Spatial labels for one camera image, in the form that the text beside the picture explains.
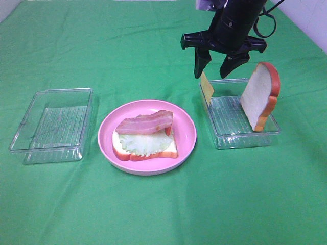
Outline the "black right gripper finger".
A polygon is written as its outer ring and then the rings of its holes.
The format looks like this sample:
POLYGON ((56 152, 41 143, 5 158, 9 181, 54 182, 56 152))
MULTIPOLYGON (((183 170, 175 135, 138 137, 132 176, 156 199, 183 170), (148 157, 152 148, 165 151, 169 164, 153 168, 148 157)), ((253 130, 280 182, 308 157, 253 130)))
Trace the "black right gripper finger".
POLYGON ((203 70, 207 66, 209 62, 211 62, 211 56, 209 50, 204 50, 202 48, 195 48, 195 67, 194 67, 194 75, 195 78, 200 78, 203 70))
POLYGON ((234 69, 249 61, 248 53, 240 53, 236 55, 227 55, 220 67, 221 78, 227 77, 234 69))

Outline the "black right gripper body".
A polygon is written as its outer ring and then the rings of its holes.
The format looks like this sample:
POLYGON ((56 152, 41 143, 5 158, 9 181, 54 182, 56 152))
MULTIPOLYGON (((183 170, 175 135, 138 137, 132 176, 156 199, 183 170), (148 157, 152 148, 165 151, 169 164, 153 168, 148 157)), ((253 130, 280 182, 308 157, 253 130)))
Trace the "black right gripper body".
POLYGON ((256 20, 221 17, 213 20, 207 30, 183 34, 181 46, 183 49, 193 47, 203 57, 208 57, 210 51, 231 56, 249 51, 262 53, 267 47, 266 41, 249 35, 256 20))

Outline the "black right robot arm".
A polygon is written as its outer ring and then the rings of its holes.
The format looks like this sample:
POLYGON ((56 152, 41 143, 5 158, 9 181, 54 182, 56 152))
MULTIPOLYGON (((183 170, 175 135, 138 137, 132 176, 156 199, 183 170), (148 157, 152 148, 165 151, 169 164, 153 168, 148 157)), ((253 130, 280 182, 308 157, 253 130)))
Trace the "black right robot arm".
POLYGON ((195 49, 194 75, 199 78, 212 60, 210 51, 225 54, 220 67, 220 76, 225 78, 237 67, 247 63, 250 51, 263 53, 267 43, 262 38, 248 33, 257 20, 265 1, 226 1, 219 7, 207 30, 184 33, 181 47, 195 49))

